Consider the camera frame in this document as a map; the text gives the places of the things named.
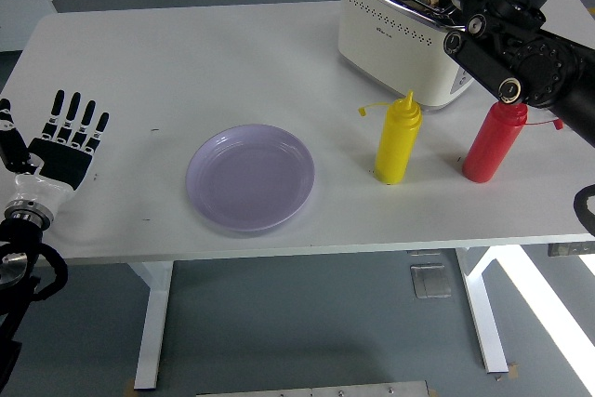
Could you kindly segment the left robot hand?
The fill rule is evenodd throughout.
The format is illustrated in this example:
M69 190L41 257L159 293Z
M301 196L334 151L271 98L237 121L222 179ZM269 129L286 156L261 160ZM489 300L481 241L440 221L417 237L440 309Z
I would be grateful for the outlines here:
M53 219L61 205L72 199L86 177L101 136L108 124L104 112L94 119L96 102L81 106L81 94L64 104L60 90L41 134L25 143L15 126L8 99L1 100L1 160L15 174L15 194L21 202Z

